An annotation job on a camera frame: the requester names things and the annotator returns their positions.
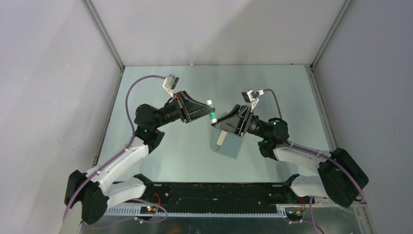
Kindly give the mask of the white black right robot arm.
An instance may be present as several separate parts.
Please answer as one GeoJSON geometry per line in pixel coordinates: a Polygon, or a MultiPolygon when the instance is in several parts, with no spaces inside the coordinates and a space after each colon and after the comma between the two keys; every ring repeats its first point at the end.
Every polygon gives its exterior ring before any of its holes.
{"type": "Polygon", "coordinates": [[[213,120],[212,127],[242,137],[251,134],[264,158],[304,167],[313,175],[294,174],[283,184],[286,202],[295,204],[302,197],[329,198],[342,207],[364,203],[363,188],[369,179],[352,156],[342,148],[317,150],[289,140],[288,124],[281,118],[261,120],[250,106],[235,105],[225,116],[213,120]]]}

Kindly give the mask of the green white glue stick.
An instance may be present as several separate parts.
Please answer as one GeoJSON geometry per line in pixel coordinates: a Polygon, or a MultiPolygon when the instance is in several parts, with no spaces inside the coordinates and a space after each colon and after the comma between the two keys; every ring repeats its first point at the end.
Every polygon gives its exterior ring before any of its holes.
{"type": "Polygon", "coordinates": [[[212,103],[212,100],[210,100],[210,99],[206,101],[206,104],[207,104],[208,107],[210,107],[212,109],[212,111],[209,113],[209,118],[210,118],[211,124],[214,124],[214,123],[217,122],[217,117],[216,117],[216,114],[215,114],[215,107],[212,103]]]}

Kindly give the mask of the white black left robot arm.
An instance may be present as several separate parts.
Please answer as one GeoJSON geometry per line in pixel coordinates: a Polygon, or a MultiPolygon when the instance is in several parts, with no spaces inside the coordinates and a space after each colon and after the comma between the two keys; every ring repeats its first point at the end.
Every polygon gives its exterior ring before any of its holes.
{"type": "Polygon", "coordinates": [[[135,111],[135,120],[131,123],[132,137],[124,148],[103,164],[83,173],[76,170],[70,174],[63,218],[67,219],[70,210],[80,204],[80,220],[94,224],[108,209],[123,202],[135,198],[142,203],[152,201],[152,181],[144,175],[137,174],[120,183],[116,183],[116,179],[160,145],[165,135],[159,130],[160,127],[176,120],[189,123],[214,112],[211,100],[206,103],[195,101],[185,91],[173,94],[161,108],[139,105],[135,111]]]}

